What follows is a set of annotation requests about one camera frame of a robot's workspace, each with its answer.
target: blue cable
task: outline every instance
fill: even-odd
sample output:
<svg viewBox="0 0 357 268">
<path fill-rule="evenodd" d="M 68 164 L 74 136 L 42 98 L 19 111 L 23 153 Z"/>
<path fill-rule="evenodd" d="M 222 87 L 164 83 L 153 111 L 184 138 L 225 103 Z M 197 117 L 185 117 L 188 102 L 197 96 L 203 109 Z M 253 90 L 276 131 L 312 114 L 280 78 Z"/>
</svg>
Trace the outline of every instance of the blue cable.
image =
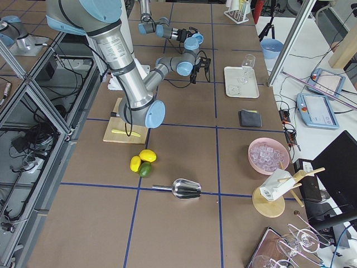
<svg viewBox="0 0 357 268">
<path fill-rule="evenodd" d="M 338 242 L 337 242 L 336 249 L 335 249 L 334 254 L 333 254 L 333 256 L 332 256 L 330 268 L 332 268 L 332 264 L 333 264 L 333 262 L 334 262 L 334 259 L 335 259 L 336 253 L 337 253 L 337 248 L 339 247 L 340 242 L 341 242 L 341 240 L 342 240 L 342 236 L 345 234 L 345 232 L 346 232 L 346 231 L 348 230 L 348 228 L 350 228 L 351 226 L 354 226 L 354 224 L 348 225 L 348 226 L 342 231 L 342 233 L 341 233 L 341 235 L 340 235 L 340 237 L 339 237 L 339 240 L 338 240 Z"/>
</svg>

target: black monitor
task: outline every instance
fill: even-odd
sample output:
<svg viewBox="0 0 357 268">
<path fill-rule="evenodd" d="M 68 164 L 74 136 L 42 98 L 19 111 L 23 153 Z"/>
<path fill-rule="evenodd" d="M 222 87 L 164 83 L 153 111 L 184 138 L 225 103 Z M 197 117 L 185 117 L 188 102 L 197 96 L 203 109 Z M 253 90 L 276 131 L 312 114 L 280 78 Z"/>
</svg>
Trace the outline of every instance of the black monitor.
<svg viewBox="0 0 357 268">
<path fill-rule="evenodd" d="M 316 229 L 340 223 L 357 224 L 357 141 L 348 131 L 343 131 L 312 162 L 314 169 L 324 167 L 318 177 L 342 214 L 312 223 Z"/>
</svg>

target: white desk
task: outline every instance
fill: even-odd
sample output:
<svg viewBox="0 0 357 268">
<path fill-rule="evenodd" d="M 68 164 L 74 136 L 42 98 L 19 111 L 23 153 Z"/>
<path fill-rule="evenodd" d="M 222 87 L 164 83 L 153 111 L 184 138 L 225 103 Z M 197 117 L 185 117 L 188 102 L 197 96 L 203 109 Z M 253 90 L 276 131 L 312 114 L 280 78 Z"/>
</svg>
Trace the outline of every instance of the white desk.
<svg viewBox="0 0 357 268">
<path fill-rule="evenodd" d="M 263 30 L 264 26 L 269 22 L 270 17 L 260 17 L 258 24 L 256 25 L 257 33 Z M 291 29 L 291 26 L 294 22 L 294 18 L 282 18 L 276 17 L 274 18 L 273 24 L 275 26 L 275 37 L 277 40 L 282 43 L 285 42 L 285 39 Z M 329 49 L 329 45 L 320 32 L 319 28 L 315 24 L 313 19 L 308 19 L 305 22 L 305 25 L 296 40 L 290 54 L 314 57 L 317 55 L 322 55 L 326 53 Z M 343 73 L 344 71 L 341 69 L 332 69 L 329 66 L 328 60 L 331 57 L 332 52 L 330 52 L 321 62 L 319 67 L 332 70 L 335 73 Z M 316 64 L 321 60 L 322 57 L 318 57 L 315 59 L 305 59 L 298 58 L 295 56 L 289 56 L 284 64 L 283 70 L 289 74 L 294 75 L 298 78 L 305 78 L 310 76 L 310 73 L 316 66 Z M 274 66 L 275 60 L 266 60 L 268 70 L 271 70 Z M 356 92 L 354 86 L 351 81 L 348 79 L 347 75 L 346 81 L 344 84 L 344 89 Z M 285 79 L 285 75 L 280 74 L 276 81 L 273 84 L 274 93 L 279 95 L 281 90 L 282 82 Z M 310 93 L 308 90 L 303 89 L 303 85 L 291 78 L 286 79 L 283 84 L 282 94 L 290 97 L 292 99 L 296 99 L 296 95 L 300 92 Z M 357 96 L 343 93 L 348 98 L 357 102 Z M 287 102 L 290 108 L 295 106 L 292 100 L 288 98 L 282 97 L 282 100 Z M 350 108 L 338 103 L 336 101 L 331 101 L 332 108 L 334 112 L 347 111 Z M 282 109 L 286 108 L 285 104 L 277 103 L 278 108 L 282 107 Z M 357 139 L 357 111 L 352 111 L 344 114 L 337 114 L 337 121 L 340 124 L 340 128 L 338 130 L 324 130 L 320 128 L 311 128 L 307 127 L 302 121 L 300 115 L 295 114 L 294 109 L 290 110 L 290 119 L 292 124 L 295 126 L 297 130 L 297 143 L 299 144 L 301 151 L 297 149 L 295 146 L 295 155 L 293 157 L 293 161 L 298 158 L 310 159 L 313 160 L 324 148 L 326 148 L 331 141 L 333 141 L 343 130 L 347 130 L 355 139 Z M 335 202 L 331 201 L 331 206 L 336 207 Z M 335 210 L 337 214 L 341 213 L 341 210 Z M 354 232 L 353 228 L 349 228 L 353 238 L 357 238 L 356 232 Z M 346 250 L 339 248 L 338 252 L 343 254 L 343 257 L 336 257 L 334 261 L 333 267 L 344 267 L 346 261 L 348 259 L 355 259 L 357 256 L 357 242 L 354 240 L 349 240 L 351 249 Z M 334 247 L 327 247 L 323 250 L 319 251 L 319 256 L 324 259 L 325 265 L 329 266 L 332 258 L 332 251 Z"/>
</svg>

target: blue bucket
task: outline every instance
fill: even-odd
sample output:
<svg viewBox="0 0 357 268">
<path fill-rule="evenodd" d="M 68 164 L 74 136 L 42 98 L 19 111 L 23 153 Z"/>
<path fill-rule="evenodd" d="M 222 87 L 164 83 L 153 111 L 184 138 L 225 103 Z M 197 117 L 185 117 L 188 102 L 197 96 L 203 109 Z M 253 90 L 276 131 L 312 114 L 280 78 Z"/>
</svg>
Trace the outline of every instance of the blue bucket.
<svg viewBox="0 0 357 268">
<path fill-rule="evenodd" d="M 262 46 L 265 59 L 275 59 L 284 46 L 283 43 L 276 39 L 263 39 L 260 45 Z"/>
</svg>

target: cutting board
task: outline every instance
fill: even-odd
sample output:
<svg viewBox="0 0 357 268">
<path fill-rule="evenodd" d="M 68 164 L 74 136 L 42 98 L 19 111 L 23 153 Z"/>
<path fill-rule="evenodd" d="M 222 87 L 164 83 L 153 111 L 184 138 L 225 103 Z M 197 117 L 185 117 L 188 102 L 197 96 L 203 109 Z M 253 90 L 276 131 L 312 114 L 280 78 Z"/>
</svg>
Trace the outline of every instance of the cutting board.
<svg viewBox="0 0 357 268">
<path fill-rule="evenodd" d="M 113 112 L 118 112 L 118 106 L 122 98 L 118 98 Z M 120 117 L 111 117 L 105 130 L 103 141 L 105 142 L 119 142 L 119 143 L 135 143 L 135 144 L 145 144 L 148 128 L 142 126 L 133 125 L 133 131 L 140 134 L 141 137 L 136 137 L 131 135 L 130 137 L 127 134 L 117 134 L 112 133 L 112 130 L 122 130 L 125 131 L 125 122 Z M 130 125 L 127 124 L 127 131 L 130 132 Z"/>
</svg>

